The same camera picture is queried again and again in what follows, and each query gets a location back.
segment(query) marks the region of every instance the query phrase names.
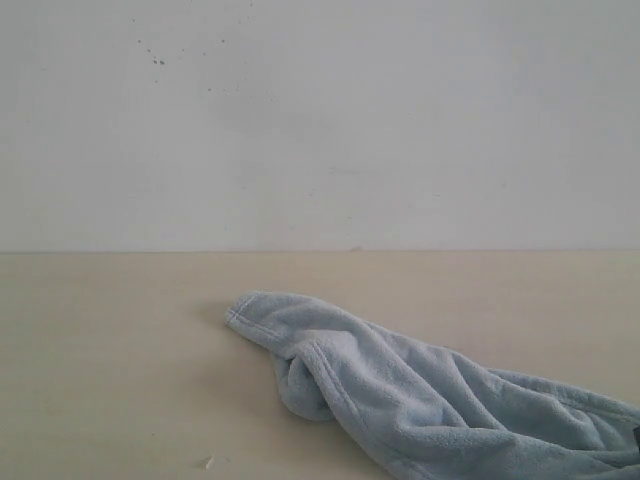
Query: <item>cloth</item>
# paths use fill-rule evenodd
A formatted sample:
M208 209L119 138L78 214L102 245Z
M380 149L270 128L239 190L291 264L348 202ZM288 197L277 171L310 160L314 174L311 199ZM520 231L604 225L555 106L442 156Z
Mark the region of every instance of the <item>cloth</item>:
M640 480L632 405L483 368L305 296L245 294L227 324L271 352L293 413L337 419L400 480Z

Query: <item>wall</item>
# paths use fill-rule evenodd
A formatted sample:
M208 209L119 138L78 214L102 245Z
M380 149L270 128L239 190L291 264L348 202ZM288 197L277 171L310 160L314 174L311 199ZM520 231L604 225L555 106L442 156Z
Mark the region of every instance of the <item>wall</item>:
M0 250L640 247L639 21L5 0Z

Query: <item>table surface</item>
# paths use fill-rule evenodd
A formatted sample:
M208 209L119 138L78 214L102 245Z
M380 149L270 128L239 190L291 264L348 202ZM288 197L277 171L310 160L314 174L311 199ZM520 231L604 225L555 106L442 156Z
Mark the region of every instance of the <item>table surface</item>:
M640 252L0 255L0 478L388 479L224 326L254 289L640 404Z

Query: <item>towel tag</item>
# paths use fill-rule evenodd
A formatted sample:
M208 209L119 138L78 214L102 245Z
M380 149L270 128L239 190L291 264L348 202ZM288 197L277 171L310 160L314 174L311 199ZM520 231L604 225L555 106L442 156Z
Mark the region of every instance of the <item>towel tag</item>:
M638 452L640 452L640 427L633 429L633 435L636 437L636 443L638 444Z

